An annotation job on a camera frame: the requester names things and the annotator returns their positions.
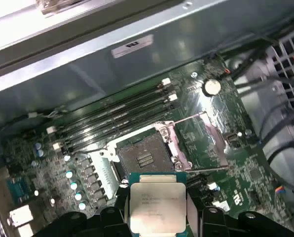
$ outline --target capacitor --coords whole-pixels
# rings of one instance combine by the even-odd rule
[[[80,210],[84,210],[84,209],[86,209],[86,207],[87,207],[87,204],[88,204],[88,201],[82,201],[81,203],[79,203],[79,209]]]
[[[215,79],[209,79],[203,86],[203,93],[208,96],[217,95],[221,91],[221,83]]]
[[[68,162],[70,160],[71,156],[69,155],[64,155],[64,161]]]
[[[74,175],[74,171],[73,170],[69,170],[66,172],[66,178],[71,179]]]
[[[39,143],[39,142],[36,142],[36,143],[34,144],[34,148],[35,148],[36,150],[40,150],[40,149],[42,148],[42,144]]]
[[[80,201],[83,197],[83,194],[84,194],[84,191],[79,191],[78,193],[75,194],[74,198],[77,200],[77,201]]]
[[[72,190],[76,190],[78,188],[79,182],[78,181],[74,181],[70,184],[70,188]]]
[[[43,157],[45,155],[44,151],[42,149],[37,151],[37,156],[38,157]]]
[[[31,166],[34,167],[34,168],[37,167],[38,166],[38,161],[33,160],[32,163],[31,163]]]
[[[49,202],[50,202],[50,205],[51,205],[52,207],[55,206],[55,199],[51,198],[51,199],[49,200]]]

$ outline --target screw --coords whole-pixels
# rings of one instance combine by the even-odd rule
[[[185,9],[185,10],[187,10],[190,6],[192,6],[192,2],[190,2],[190,1],[187,1],[186,3],[185,3],[185,5],[183,5],[183,9]]]
[[[192,77],[192,78],[197,78],[197,72],[193,72],[193,73],[191,73],[191,77]]]
[[[246,217],[248,217],[249,219],[255,219],[255,215],[252,213],[246,213]]]
[[[171,157],[171,161],[172,161],[173,163],[176,163],[176,162],[178,161],[178,159],[177,159],[176,157]]]
[[[252,131],[250,129],[246,129],[245,134],[246,136],[250,136],[252,134]]]
[[[217,213],[217,209],[216,208],[210,208],[210,209],[208,209],[210,212],[212,212],[212,213]]]
[[[182,168],[183,168],[183,166],[182,166],[182,164],[181,164],[180,162],[177,162],[177,163],[175,164],[175,168],[176,168],[177,171],[181,171]]]
[[[162,129],[160,129],[160,133],[161,133],[161,135],[165,136],[168,134],[168,130],[166,128],[162,128]]]

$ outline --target chip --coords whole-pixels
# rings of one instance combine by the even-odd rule
[[[261,177],[261,173],[258,168],[254,168],[250,170],[250,176],[252,180],[255,180]]]

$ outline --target white capacitor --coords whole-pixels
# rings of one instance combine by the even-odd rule
[[[74,175],[74,172],[72,170],[69,170],[66,172],[66,178],[71,179]]]
[[[67,161],[69,161],[69,160],[70,160],[70,158],[71,158],[71,156],[69,156],[69,155],[65,155],[65,156],[64,156],[64,161],[66,161],[66,162],[67,162]]]
[[[72,183],[70,184],[70,188],[71,188],[72,190],[76,190],[76,189],[78,188],[78,184],[77,184],[77,182],[72,182]]]
[[[81,203],[79,203],[79,209],[80,210],[84,210],[84,209],[86,209],[86,202],[85,201],[83,201],[83,202],[81,202]]]
[[[74,196],[74,198],[77,201],[80,201],[82,199],[82,196],[83,196],[83,192],[78,192],[78,193],[76,193],[76,195]]]
[[[209,95],[217,95],[221,91],[221,83],[215,79],[209,79],[204,84],[204,90]]]

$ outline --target blue capacitor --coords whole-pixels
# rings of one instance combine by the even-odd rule
[[[42,148],[42,144],[39,143],[39,142],[36,142],[36,143],[34,144],[34,147],[35,147],[35,149],[40,150],[40,149]]]
[[[43,150],[38,150],[37,151],[37,156],[38,157],[43,157],[44,156],[44,151]]]

